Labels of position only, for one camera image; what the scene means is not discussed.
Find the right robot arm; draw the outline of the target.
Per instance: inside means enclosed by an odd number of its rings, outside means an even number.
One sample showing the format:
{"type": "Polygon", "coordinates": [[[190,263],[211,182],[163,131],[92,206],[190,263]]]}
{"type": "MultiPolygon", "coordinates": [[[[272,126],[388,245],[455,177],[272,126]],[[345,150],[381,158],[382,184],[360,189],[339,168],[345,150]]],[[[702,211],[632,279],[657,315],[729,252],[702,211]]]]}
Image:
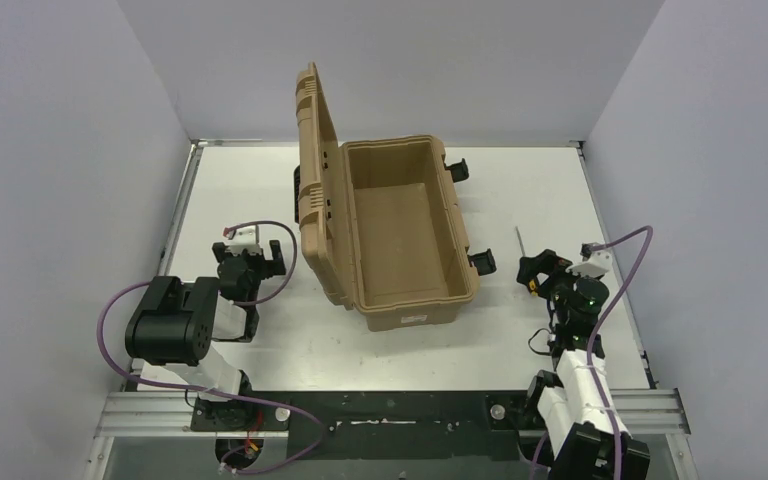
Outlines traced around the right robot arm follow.
{"type": "Polygon", "coordinates": [[[545,429],[531,461],[549,447],[550,479],[644,479],[649,472],[648,445],[631,435],[608,387],[599,334],[610,296],[606,272],[606,256],[589,251],[578,263],[550,249],[519,260],[517,282],[546,300],[550,315],[553,368],[534,377],[523,401],[525,419],[545,429]]]}

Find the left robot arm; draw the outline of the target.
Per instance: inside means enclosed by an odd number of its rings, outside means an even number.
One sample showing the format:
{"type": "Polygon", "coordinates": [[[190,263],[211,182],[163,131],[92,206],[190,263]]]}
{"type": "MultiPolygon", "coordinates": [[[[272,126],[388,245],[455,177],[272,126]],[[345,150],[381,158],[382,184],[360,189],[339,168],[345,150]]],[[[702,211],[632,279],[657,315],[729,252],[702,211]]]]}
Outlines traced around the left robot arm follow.
{"type": "Polygon", "coordinates": [[[249,343],[260,315],[254,306],[262,282],[287,273],[281,244],[263,249],[258,240],[226,240],[211,247],[215,275],[190,283],[156,276],[149,283],[125,332],[127,353],[160,366],[191,385],[196,427],[242,431],[256,425],[262,410],[245,394],[245,372],[228,363],[217,343],[249,343]]]}

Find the yellow black handled screwdriver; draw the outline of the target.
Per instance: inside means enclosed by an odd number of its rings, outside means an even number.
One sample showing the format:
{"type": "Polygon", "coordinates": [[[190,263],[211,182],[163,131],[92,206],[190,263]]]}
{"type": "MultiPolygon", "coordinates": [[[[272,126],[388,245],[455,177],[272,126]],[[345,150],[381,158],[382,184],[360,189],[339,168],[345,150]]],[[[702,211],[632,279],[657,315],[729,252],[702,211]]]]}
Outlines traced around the yellow black handled screwdriver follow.
{"type": "Polygon", "coordinates": [[[519,263],[518,263],[516,281],[519,284],[525,286],[530,295],[537,296],[538,295],[537,285],[536,285],[537,273],[535,270],[535,258],[532,256],[528,256],[526,254],[522,233],[519,227],[515,226],[514,231],[517,238],[519,250],[521,253],[519,263]]]}

